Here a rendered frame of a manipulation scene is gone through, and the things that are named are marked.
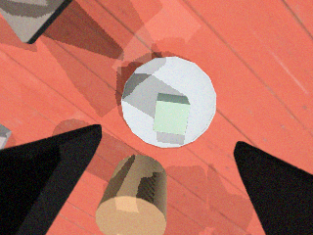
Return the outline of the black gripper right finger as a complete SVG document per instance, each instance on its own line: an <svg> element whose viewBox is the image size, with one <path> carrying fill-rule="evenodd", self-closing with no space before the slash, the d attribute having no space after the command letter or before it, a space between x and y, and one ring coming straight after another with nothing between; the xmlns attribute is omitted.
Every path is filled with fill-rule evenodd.
<svg viewBox="0 0 313 235"><path fill-rule="evenodd" d="M313 174L243 141L234 158L265 235L313 235Z"/></svg>

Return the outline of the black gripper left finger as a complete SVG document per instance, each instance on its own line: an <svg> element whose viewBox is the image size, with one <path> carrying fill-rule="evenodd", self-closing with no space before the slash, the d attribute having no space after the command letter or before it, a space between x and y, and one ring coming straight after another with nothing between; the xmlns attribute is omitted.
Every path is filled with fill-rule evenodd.
<svg viewBox="0 0 313 235"><path fill-rule="evenodd" d="M101 139L92 124L0 149L0 235L46 235Z"/></svg>

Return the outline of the white round dish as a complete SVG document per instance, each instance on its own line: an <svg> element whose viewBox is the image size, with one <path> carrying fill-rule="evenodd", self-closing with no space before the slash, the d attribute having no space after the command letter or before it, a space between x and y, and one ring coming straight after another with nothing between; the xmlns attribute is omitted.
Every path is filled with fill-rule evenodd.
<svg viewBox="0 0 313 235"><path fill-rule="evenodd" d="M157 94L187 96L191 107L185 135L153 131ZM125 82L121 107L131 131L160 148L181 147L208 130L216 112L216 92L210 77L182 58L154 58L134 70Z"/></svg>

